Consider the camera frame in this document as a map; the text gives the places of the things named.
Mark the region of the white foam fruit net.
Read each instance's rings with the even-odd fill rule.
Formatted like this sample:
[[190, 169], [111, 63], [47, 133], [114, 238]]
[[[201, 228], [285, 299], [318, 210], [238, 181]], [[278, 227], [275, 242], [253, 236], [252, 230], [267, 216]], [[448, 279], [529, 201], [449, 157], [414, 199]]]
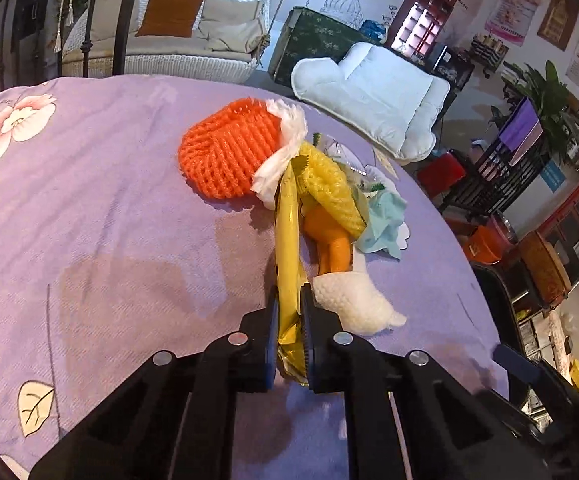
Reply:
[[335, 312], [347, 332], [374, 336], [407, 323], [407, 318], [395, 310], [367, 273], [326, 273], [313, 278], [311, 286], [315, 301]]

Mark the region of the orange plastic bucket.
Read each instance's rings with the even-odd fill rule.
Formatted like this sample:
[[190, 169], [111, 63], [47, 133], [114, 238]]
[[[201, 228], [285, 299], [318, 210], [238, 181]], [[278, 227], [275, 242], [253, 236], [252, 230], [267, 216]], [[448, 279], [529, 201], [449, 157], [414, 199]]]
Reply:
[[513, 244], [496, 229], [477, 226], [465, 242], [461, 244], [469, 261], [494, 266], [514, 247]]

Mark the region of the red telephone booth cabinet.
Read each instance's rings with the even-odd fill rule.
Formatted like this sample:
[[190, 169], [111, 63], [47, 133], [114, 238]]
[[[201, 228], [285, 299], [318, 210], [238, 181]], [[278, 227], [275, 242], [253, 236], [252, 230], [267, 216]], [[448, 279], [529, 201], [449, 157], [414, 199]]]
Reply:
[[404, 0], [391, 22], [386, 46], [424, 60], [459, 0]]

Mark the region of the yellow snack bag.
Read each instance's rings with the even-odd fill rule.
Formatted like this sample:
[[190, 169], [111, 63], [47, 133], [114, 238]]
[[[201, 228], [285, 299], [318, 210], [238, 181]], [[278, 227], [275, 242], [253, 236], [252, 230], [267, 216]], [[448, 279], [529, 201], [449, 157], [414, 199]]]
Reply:
[[276, 196], [276, 286], [279, 299], [278, 357], [284, 373], [308, 385], [300, 289], [307, 274], [300, 259], [300, 200], [293, 165], [286, 166]]

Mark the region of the orange brown cushion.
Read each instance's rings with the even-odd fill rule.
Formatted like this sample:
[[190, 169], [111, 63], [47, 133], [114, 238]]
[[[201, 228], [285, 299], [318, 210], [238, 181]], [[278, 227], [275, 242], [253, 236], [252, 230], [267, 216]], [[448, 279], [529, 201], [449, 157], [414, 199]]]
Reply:
[[204, 0], [148, 0], [137, 37], [189, 38]]

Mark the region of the white wicker swing sofa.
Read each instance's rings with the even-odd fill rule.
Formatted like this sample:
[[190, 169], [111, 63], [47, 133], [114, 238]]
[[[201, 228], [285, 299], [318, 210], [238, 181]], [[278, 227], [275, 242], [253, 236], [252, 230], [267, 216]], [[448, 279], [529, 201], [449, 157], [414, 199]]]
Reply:
[[[65, 77], [113, 75], [122, 0], [96, 0], [76, 21], [61, 54]], [[269, 44], [269, 0], [134, 0], [126, 74], [242, 84]]]

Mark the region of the green patterned cabinet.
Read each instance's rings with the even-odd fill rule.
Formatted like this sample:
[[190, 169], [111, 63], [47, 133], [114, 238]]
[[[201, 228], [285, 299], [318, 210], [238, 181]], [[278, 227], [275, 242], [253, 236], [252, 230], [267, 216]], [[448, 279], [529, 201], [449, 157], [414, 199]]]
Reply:
[[303, 58], [332, 58], [338, 63], [354, 44], [361, 41], [379, 44], [378, 40], [364, 36], [359, 30], [334, 18], [295, 6], [276, 41], [268, 73], [275, 84], [290, 88], [291, 72]]

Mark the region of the purple floral bed sheet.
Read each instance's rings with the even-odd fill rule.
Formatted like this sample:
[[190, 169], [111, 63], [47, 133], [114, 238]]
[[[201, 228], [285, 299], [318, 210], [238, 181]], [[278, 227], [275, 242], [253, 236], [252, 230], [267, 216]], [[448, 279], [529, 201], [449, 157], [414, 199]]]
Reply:
[[[0, 113], [54, 99], [39, 134], [0, 159], [0, 457], [20, 478], [160, 349], [202, 351], [260, 307], [276, 277], [273, 212], [256, 197], [205, 202], [184, 180], [191, 126], [270, 93], [174, 77], [61, 78], [0, 93]], [[407, 318], [375, 336], [427, 351], [468, 390], [507, 396], [499, 342], [463, 250], [416, 183], [384, 170], [407, 201], [399, 261], [367, 256], [375, 286]], [[37, 388], [32, 434], [18, 396]], [[232, 479], [347, 479], [341, 396], [276, 375], [241, 396]]]

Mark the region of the black metal railing rack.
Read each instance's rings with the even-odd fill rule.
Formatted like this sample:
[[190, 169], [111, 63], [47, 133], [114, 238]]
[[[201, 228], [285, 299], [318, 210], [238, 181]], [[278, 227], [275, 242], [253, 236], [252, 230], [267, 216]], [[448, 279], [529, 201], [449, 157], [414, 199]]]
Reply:
[[537, 122], [515, 150], [509, 148], [505, 138], [506, 134], [498, 136], [475, 162], [460, 151], [449, 151], [465, 176], [443, 196], [440, 212], [457, 208], [467, 220], [503, 212], [539, 176], [551, 159], [549, 139], [541, 124]]

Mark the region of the purple towel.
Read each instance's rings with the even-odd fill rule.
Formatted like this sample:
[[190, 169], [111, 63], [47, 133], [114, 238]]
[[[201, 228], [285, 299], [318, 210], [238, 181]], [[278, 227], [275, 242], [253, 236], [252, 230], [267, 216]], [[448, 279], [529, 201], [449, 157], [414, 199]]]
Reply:
[[498, 139], [510, 152], [510, 166], [515, 166], [542, 136], [543, 128], [538, 114], [528, 98], [515, 107], [504, 124]]

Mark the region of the black metal bed frame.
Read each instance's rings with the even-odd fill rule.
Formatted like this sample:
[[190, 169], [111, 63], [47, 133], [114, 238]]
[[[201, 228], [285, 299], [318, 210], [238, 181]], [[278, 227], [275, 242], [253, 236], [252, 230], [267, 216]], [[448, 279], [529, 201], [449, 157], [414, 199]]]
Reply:
[[114, 71], [119, 18], [125, 18], [125, 67], [128, 73], [130, 40], [141, 27], [148, 0], [133, 0], [129, 13], [122, 15], [124, 0], [86, 0], [84, 10], [73, 25], [65, 24], [68, 34], [58, 51], [58, 76], [103, 78]]

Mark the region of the green potted plant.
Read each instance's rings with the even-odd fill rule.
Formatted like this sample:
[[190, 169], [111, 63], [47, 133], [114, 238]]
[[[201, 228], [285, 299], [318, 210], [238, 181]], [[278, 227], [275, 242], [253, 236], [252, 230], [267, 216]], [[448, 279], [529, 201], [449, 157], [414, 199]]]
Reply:
[[509, 112], [504, 114], [498, 107], [491, 107], [497, 125], [501, 126], [502, 118], [509, 116], [522, 100], [527, 99], [547, 135], [551, 153], [573, 160], [579, 151], [579, 113], [574, 96], [559, 79], [554, 63], [547, 61], [543, 70], [537, 70], [529, 64], [519, 66], [504, 62], [500, 76]]

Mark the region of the white crumpled tissue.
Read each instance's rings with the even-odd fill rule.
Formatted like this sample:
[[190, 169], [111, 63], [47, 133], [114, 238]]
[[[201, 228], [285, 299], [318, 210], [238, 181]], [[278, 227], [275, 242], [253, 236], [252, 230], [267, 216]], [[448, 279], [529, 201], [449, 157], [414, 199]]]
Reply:
[[276, 206], [276, 188], [286, 167], [299, 153], [308, 133], [308, 124], [303, 109], [281, 99], [268, 99], [267, 112], [280, 119], [280, 148], [273, 152], [252, 177], [252, 191], [267, 209]]

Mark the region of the orange foam fruit net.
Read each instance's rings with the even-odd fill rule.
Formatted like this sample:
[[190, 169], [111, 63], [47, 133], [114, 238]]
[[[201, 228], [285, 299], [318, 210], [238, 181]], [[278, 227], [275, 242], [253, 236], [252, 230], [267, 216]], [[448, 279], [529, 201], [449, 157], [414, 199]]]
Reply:
[[183, 134], [178, 164], [183, 177], [209, 200], [250, 195], [254, 173], [280, 148], [281, 119], [265, 101], [239, 99]]

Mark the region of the white padded rocking chair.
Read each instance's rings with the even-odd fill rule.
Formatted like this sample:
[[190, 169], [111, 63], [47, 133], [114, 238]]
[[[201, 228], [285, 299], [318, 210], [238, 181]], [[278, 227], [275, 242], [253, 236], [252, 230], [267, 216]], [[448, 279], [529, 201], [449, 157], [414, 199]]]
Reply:
[[344, 58], [303, 58], [291, 71], [299, 100], [325, 110], [384, 148], [398, 164], [420, 162], [436, 145], [433, 127], [449, 96], [445, 79], [368, 42]]

